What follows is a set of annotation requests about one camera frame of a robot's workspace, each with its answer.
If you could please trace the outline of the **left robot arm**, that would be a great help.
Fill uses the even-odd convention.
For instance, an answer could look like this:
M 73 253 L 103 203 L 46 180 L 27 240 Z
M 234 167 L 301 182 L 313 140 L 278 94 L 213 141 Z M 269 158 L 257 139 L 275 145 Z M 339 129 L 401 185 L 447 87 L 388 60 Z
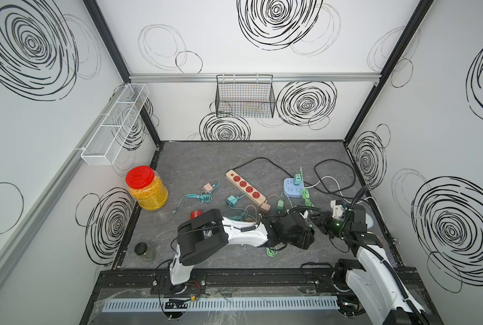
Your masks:
M 241 222 L 222 216 L 218 209 L 182 223 L 170 246 L 175 257 L 169 264 L 173 286 L 185 284 L 191 271 L 228 245 L 274 248 L 295 246 L 307 250 L 315 241 L 315 231 L 297 207 L 270 217 L 258 216 L 255 222 Z

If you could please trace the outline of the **beige power strip red sockets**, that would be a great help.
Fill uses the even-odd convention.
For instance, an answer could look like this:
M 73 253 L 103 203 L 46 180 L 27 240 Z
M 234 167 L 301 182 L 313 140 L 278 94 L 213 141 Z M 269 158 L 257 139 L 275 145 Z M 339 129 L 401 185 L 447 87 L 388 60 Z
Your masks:
M 229 170 L 225 174 L 226 179 L 230 181 L 238 190 L 245 194 L 256 206 L 261 207 L 267 198 L 263 193 L 257 190 L 252 184 L 248 183 L 234 170 Z

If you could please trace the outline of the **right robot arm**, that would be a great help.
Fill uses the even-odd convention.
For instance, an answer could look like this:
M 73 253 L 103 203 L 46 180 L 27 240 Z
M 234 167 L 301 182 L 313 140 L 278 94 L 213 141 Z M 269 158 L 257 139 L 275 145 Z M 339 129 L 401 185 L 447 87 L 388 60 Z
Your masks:
M 360 205 L 333 200 L 328 211 L 309 219 L 330 238 L 345 242 L 354 259 L 339 259 L 333 283 L 350 290 L 373 324 L 440 324 L 408 291 L 391 265 L 379 237 L 371 232 L 372 217 Z

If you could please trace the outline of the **teal charger adapter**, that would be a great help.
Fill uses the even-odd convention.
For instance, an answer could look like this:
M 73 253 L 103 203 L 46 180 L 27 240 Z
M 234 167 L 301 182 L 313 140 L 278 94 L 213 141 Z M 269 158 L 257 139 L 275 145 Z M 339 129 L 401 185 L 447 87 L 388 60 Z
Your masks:
M 238 201 L 239 201 L 240 199 L 244 198 L 244 196 L 245 196 L 245 194 L 241 194 L 241 195 L 239 195 L 239 196 L 233 196 L 233 195 L 231 195 L 231 196 L 229 196 L 229 197 L 227 198 L 227 200 L 226 200 L 226 205 L 227 205 L 228 207 L 233 208 L 233 207 L 235 207 L 235 206 L 236 206 L 236 204 L 238 203 Z

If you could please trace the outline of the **small pink charger adapter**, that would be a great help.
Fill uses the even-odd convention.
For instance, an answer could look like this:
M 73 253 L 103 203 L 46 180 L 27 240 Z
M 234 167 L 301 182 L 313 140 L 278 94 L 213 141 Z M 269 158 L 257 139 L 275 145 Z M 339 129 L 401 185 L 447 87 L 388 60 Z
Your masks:
M 203 191 L 205 192 L 212 192 L 214 190 L 214 186 L 207 183 L 203 186 Z

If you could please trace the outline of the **green charger adapter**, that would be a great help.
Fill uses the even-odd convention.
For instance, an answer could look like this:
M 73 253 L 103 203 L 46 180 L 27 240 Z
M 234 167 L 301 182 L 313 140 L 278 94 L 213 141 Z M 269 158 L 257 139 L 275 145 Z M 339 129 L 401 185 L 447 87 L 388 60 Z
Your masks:
M 286 210 L 285 204 L 283 200 L 278 200 L 278 203 L 276 205 L 276 209 L 278 213 L 283 213 Z
M 297 173 L 294 176 L 294 185 L 295 186 L 301 186 L 301 185 L 303 185 L 302 176 L 301 176 L 300 173 Z

